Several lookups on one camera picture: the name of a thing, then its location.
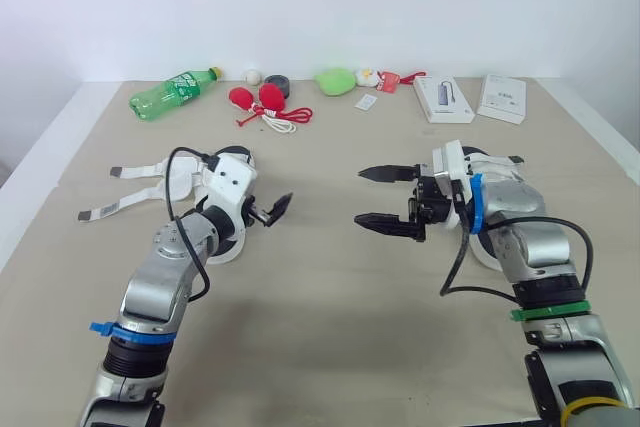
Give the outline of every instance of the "green sponge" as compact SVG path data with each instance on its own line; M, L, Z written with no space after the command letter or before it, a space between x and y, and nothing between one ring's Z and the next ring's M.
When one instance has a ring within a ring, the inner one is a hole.
M336 96L356 86L356 76L347 69L331 69L314 77L324 95Z

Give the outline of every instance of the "black cable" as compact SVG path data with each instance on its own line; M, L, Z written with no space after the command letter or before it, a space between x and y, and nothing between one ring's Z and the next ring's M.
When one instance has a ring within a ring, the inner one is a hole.
M568 220L558 219L556 217L515 217L513 219L502 220L496 224L487 226L487 230L499 229L500 227L506 227L507 225L519 224L522 222L547 222L549 224L559 224L564 225L565 227L569 227L582 237L584 240L584 245L587 248L587 261L584 267L584 277L582 277L582 290L584 292L587 291L587 287L589 286L589 281L591 280L591 271L593 270L593 244L591 243L591 239L589 238L589 234L580 227L578 224L574 224Z
M187 152L201 159L203 157L206 157L205 154L198 152L197 150L190 149L189 147L176 147L169 154L169 159L167 160L167 168L165 169L165 179L164 179L164 198L167 203L167 212L169 212L169 220L174 220L173 207L171 206L171 192L169 191L169 173L171 172L171 164L173 162L173 158L176 156L178 152Z
M449 274L447 275L447 279L442 284L442 288L440 289L440 295L444 297L447 294L452 294L454 292L481 292L483 294L495 295L498 297L502 297L503 299L509 300L514 303L518 303L518 299L516 299L513 295L506 294L499 290L490 289L488 287L476 287L473 285L461 285L459 287L451 287L456 275L462 266L462 261L467 255L467 249L469 248L469 219L465 212L461 212L460 215L460 224L462 225L462 240L460 242L460 249L458 249L458 255L456 256L456 260L453 262L451 266L451 270L449 270Z
M204 286L202 287L202 290L200 292L189 297L189 302L193 302L194 300L198 300L200 297L204 297L207 294L207 292L209 292L209 289L211 288L211 280L209 280L209 276L207 275L206 270L204 270L204 266L202 265L202 262L200 262L200 259L198 258L198 254L193 248L193 244L191 243L191 240L189 240L189 237L187 236L187 233L184 230L184 226L182 225L182 220L180 219L180 217L176 217L173 215L173 207L171 206L171 190L169 189L169 177L171 176L171 164L173 162L173 158L178 152L187 152L189 154L193 154L196 157L199 157L200 159L202 159L203 161L206 161L206 159L209 156L207 154L198 152L197 150L190 149L189 147L176 147L171 151L171 154L169 154L169 159L167 160L167 168L165 171L165 178L164 178L164 193L165 193L165 200L167 203L167 212L169 213L169 220L176 223L176 227L178 227L178 232L180 233L180 238L182 239L182 242L184 242L184 245L187 248L189 255L191 256L191 260L196 266L196 269L198 269L198 273L202 277L202 282L204 283Z
M440 296L444 297L445 295L452 294L454 292L482 292L483 294L495 295L517 304L518 299L513 295L509 295L499 290L490 289L488 287L476 287L474 285L451 287L456 275L458 275L458 272L460 271L464 257L467 255L471 230L471 227L469 226L469 217L467 217L467 209L464 203L464 195L462 193L462 183L459 180L453 181L451 182L451 188L453 191L453 207L455 212L458 214L458 217L460 217L460 225L462 226L462 239L460 241L458 255L456 255L456 260L454 260L451 270L449 270L449 274L440 289Z

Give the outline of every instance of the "black tape roll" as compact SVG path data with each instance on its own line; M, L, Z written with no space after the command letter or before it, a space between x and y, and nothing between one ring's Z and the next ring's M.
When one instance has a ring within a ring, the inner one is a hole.
M289 79L287 79L284 75L270 75L266 79L264 79L265 84L275 84L282 95L284 95L285 99L289 98Z

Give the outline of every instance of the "bottle cap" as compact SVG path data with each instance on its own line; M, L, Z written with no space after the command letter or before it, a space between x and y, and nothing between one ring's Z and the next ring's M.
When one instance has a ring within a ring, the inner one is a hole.
M220 70L218 67L211 67L209 69L209 73L213 75L213 80L220 80L220 78L222 77L222 70Z

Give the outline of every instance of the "red balloon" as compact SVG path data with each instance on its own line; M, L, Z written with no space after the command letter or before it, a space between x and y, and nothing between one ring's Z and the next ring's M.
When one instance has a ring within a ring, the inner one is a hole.
M264 84L260 87L260 102L265 109L281 112L284 110L284 95L275 84Z
M244 87L236 87L229 92L229 100L242 110L249 110L253 105L253 94Z

